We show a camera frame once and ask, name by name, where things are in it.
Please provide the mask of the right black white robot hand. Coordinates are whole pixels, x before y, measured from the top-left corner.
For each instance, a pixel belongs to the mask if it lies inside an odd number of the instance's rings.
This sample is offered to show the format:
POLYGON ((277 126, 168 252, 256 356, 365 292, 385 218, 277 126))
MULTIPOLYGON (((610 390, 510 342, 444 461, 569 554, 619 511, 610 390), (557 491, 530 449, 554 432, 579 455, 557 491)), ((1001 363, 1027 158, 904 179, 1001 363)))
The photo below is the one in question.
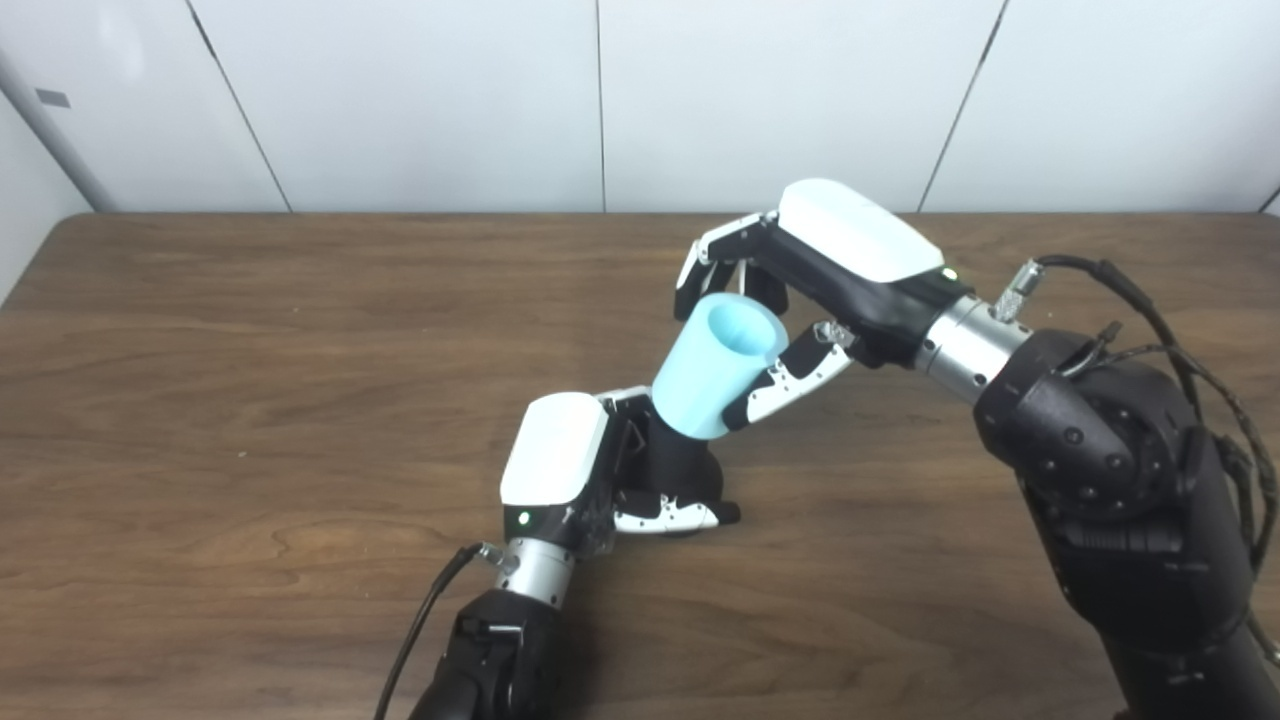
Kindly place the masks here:
POLYGON ((969 287, 946 272, 945 256, 914 227, 832 179, 788 184, 772 211, 705 232, 687 251, 675 284, 675 318, 726 290, 774 314, 796 291, 826 318, 795 334, 721 414, 740 430, 860 364, 913 369, 931 328, 969 287))

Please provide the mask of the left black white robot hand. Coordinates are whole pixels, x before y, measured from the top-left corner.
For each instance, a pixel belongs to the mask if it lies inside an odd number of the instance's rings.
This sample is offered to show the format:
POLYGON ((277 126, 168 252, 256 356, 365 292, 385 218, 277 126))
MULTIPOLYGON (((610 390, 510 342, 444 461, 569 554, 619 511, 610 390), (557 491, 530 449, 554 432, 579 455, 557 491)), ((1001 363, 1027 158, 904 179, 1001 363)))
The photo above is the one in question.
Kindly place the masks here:
POLYGON ((618 536, 689 537, 741 521, 708 439, 663 420, 646 386, 559 392, 526 409, 500 478, 504 541, 576 559, 618 536))

